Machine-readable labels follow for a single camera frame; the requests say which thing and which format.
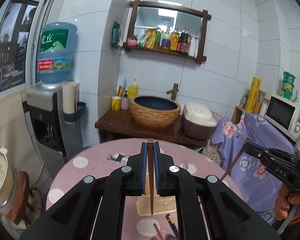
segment brass faucet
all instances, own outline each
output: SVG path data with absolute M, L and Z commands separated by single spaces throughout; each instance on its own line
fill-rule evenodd
M 177 93 L 178 93 L 178 83 L 173 84 L 173 89 L 167 91 L 167 94 L 171 94 L 171 100 L 176 101 Z

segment water jug label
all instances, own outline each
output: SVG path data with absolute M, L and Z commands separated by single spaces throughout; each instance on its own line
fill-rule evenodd
M 40 51 L 65 49 L 69 30 L 52 30 L 42 34 Z
M 38 61 L 38 70 L 70 69 L 71 58 L 43 59 Z

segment yellow snack bag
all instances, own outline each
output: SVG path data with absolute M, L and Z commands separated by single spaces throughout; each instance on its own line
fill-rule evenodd
M 146 33 L 149 34 L 149 37 L 147 38 L 145 48 L 153 49 L 156 38 L 155 29 L 146 29 Z

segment purple floral cloth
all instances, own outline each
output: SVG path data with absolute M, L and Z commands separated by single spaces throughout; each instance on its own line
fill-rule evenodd
M 212 143 L 219 144 L 221 167 L 226 171 L 242 148 L 247 137 L 250 141 L 269 148 L 293 154 L 292 144 L 273 125 L 258 114 L 243 112 L 240 122 L 233 124 L 222 117 L 212 135 Z M 230 172 L 230 177 L 240 189 L 243 200 L 265 221 L 274 221 L 274 201 L 281 182 L 266 171 L 260 161 L 242 153 Z

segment bottle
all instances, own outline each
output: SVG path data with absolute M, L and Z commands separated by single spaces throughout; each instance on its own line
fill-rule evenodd
M 168 26 L 167 31 L 163 33 L 161 49 L 169 50 L 170 40 L 171 40 L 171 32 L 170 32 L 170 26 Z
M 161 42 L 161 29 L 158 27 L 155 30 L 156 32 L 156 37 L 155 37 L 155 42 L 154 42 L 154 49 L 159 49 L 160 47 L 160 42 Z
M 78 28 L 71 23 L 50 23 L 42 31 L 38 49 L 37 78 L 44 84 L 65 81 L 71 74 L 71 60 Z
M 188 56 L 188 48 L 189 48 L 189 34 L 188 34 L 188 28 L 185 27 L 185 29 L 181 32 L 181 35 L 179 37 L 179 45 L 178 45 L 178 51 L 180 54 Z
M 178 33 L 178 28 L 176 28 L 174 32 L 171 34 L 170 50 L 177 51 L 178 43 L 179 43 L 179 33 Z
M 139 86 L 137 85 L 137 79 L 134 79 L 134 82 L 131 86 L 128 87 L 128 99 L 136 97 L 139 93 Z

